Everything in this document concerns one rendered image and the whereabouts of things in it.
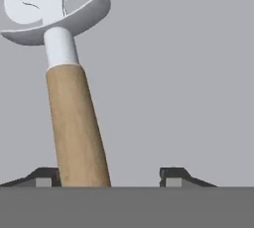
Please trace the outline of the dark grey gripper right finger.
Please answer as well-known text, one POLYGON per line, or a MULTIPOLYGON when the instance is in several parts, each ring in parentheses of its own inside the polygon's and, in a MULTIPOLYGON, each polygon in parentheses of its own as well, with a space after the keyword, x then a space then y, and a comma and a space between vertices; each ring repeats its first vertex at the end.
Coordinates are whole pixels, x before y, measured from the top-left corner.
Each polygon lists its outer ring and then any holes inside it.
POLYGON ((214 187, 214 184, 193 177, 185 168, 160 168, 160 187, 214 187))

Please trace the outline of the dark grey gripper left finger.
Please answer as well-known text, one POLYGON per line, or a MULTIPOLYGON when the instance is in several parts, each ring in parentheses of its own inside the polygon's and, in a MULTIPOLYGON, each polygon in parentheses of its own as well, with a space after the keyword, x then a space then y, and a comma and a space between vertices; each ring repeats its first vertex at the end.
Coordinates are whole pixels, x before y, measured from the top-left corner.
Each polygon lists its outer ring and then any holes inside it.
POLYGON ((37 168, 25 177, 0 184, 0 187, 59 187, 61 185, 58 168, 37 168))

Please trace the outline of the wooden handled pizza cutter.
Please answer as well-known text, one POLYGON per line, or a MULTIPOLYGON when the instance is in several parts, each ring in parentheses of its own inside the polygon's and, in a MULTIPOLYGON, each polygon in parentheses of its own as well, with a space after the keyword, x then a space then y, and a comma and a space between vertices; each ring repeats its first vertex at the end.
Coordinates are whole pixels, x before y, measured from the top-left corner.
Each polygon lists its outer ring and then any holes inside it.
POLYGON ((13 22, 42 24, 1 35, 18 45, 43 46, 60 179, 67 187, 108 186, 110 176, 84 68, 74 38, 110 11, 110 0, 89 0, 68 12, 67 0, 4 0, 13 22))

